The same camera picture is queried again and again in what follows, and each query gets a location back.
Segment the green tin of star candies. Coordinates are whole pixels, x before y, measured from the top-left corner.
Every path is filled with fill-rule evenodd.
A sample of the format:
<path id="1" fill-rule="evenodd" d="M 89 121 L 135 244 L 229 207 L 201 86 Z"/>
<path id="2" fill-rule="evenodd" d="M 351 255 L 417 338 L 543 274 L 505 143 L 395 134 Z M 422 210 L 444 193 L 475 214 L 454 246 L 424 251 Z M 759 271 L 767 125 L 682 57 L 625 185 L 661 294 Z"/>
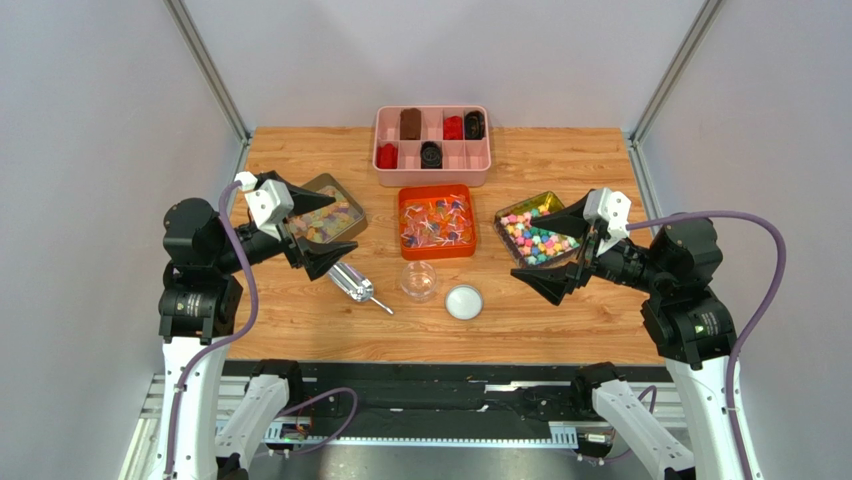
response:
<path id="1" fill-rule="evenodd" d="M 554 192 L 545 191 L 495 213 L 494 229 L 519 268 L 555 266 L 580 246 L 571 236 L 531 225 L 533 219 L 563 208 Z"/>

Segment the bronze tin of gummy candies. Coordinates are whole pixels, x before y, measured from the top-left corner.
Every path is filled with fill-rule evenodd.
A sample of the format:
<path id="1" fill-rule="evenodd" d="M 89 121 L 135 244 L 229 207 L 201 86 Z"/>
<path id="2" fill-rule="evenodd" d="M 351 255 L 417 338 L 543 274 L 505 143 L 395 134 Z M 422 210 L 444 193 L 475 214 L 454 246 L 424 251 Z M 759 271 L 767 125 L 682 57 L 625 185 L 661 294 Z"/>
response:
<path id="1" fill-rule="evenodd" d="M 367 228 L 365 210 L 331 174 L 320 174 L 302 187 L 333 197 L 335 202 L 293 218 L 288 227 L 294 236 L 316 243 L 350 241 Z"/>

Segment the silver metal scoop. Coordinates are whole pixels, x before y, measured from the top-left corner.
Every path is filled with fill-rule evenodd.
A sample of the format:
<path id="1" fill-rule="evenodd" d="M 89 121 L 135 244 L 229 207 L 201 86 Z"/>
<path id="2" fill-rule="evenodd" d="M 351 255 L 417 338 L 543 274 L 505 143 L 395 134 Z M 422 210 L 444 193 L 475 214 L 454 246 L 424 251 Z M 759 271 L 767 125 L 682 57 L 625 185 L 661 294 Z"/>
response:
<path id="1" fill-rule="evenodd" d="M 372 282 L 360 271 L 343 261 L 337 262 L 328 272 L 331 281 L 358 303 L 373 302 L 390 315 L 394 311 L 375 296 Z"/>

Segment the orange tray of lollipops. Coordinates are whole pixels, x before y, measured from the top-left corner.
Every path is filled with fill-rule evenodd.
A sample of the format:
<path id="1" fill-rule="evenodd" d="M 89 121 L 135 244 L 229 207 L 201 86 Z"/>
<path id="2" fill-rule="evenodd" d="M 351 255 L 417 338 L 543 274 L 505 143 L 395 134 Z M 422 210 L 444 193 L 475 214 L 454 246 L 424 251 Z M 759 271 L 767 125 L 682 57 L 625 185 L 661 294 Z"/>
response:
<path id="1" fill-rule="evenodd" d="M 469 188 L 463 184 L 399 190 L 398 236 L 409 261 L 472 257 L 478 235 Z"/>

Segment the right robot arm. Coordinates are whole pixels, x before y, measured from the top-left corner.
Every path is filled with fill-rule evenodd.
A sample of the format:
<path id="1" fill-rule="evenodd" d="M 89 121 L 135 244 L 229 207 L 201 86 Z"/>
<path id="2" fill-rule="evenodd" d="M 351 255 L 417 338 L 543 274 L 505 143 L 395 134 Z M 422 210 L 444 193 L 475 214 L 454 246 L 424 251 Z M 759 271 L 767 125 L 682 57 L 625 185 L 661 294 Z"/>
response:
<path id="1" fill-rule="evenodd" d="M 761 475 L 740 408 L 738 358 L 749 336 L 711 289 L 722 262 L 714 226 L 721 212 L 654 221 L 648 247 L 635 245 L 630 200 L 607 188 L 532 219 L 534 227 L 575 237 L 575 258 L 513 276 L 553 305 L 598 277 L 643 292 L 644 327 L 664 360 L 692 441 L 684 447 L 609 362 L 581 367 L 571 383 L 574 410 L 607 421 L 656 479 L 757 479 Z"/>

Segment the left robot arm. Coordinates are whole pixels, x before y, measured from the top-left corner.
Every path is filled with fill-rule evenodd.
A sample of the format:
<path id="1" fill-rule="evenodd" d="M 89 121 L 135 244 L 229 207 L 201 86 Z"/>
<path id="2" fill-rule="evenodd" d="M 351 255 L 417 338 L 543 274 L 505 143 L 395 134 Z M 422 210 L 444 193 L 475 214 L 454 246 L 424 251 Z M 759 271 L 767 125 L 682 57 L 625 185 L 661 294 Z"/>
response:
<path id="1" fill-rule="evenodd" d="M 216 426 L 224 363 L 247 333 L 235 324 L 243 296 L 249 322 L 259 314 L 254 267 L 283 256 L 311 280 L 356 248 L 353 241 L 295 237 L 289 222 L 334 198 L 285 181 L 276 172 L 241 172 L 217 205 L 188 198 L 168 209 L 163 247 L 169 260 L 159 300 L 166 392 L 154 479 L 245 479 L 272 421 L 302 387 L 295 361 L 265 360 L 223 429 Z"/>

